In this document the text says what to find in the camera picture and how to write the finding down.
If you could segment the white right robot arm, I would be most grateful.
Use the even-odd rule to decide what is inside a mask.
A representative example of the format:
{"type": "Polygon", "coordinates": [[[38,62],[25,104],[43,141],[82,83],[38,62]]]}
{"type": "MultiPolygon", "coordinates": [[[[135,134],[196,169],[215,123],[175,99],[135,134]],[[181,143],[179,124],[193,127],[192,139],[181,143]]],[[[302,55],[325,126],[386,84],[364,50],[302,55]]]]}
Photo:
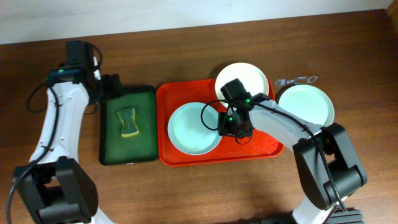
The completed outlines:
{"type": "Polygon", "coordinates": [[[348,209],[344,199],[363,187],[368,178],[344,127],[324,127],[280,108],[263,93],[223,90],[227,111],[217,130],[235,139],[266,133],[292,150],[305,193],[292,212],[266,218],[263,223],[362,223],[360,210],[348,209]]]}

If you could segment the yellow green sponge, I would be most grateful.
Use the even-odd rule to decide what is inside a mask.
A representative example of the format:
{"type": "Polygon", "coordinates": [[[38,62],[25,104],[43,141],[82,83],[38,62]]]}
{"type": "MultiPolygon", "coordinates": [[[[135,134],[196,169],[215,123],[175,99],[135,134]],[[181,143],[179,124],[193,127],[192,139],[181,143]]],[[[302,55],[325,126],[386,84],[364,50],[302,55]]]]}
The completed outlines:
{"type": "Polygon", "coordinates": [[[139,134],[136,124],[136,111],[134,108],[124,108],[117,112],[122,124],[121,136],[123,138],[133,137],[139,134]]]}

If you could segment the light blue plate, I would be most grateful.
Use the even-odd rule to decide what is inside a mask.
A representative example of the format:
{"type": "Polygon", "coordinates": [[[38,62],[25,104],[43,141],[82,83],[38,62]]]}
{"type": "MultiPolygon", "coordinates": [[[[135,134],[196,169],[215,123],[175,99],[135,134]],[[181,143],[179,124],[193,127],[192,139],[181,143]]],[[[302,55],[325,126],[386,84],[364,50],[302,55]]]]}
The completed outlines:
{"type": "Polygon", "coordinates": [[[192,102],[177,108],[171,115],[167,132],[171,143],[182,153],[199,156],[217,147],[218,112],[204,103],[192,102]]]}

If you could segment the pale green plate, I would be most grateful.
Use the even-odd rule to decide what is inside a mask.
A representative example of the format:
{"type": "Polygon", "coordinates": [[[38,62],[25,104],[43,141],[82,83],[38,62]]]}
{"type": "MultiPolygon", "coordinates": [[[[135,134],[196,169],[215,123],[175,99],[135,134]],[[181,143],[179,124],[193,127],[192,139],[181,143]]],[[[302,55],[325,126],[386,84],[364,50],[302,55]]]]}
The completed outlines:
{"type": "Polygon", "coordinates": [[[329,96],[311,85],[289,85],[276,94],[277,104],[301,119],[322,126],[334,122],[335,109],[329,96]]]}

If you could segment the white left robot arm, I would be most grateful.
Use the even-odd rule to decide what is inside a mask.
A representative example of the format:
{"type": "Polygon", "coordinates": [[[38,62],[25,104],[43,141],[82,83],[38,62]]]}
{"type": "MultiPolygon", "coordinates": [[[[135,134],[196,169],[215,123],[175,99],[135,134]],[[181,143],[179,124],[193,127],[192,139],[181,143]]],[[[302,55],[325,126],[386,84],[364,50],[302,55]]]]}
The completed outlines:
{"type": "Polygon", "coordinates": [[[71,74],[50,72],[48,105],[39,143],[29,164],[16,167],[13,192],[18,192],[36,223],[111,223],[98,206],[95,183],[78,163],[78,141],[89,94],[76,79],[55,81],[71,74]]]}

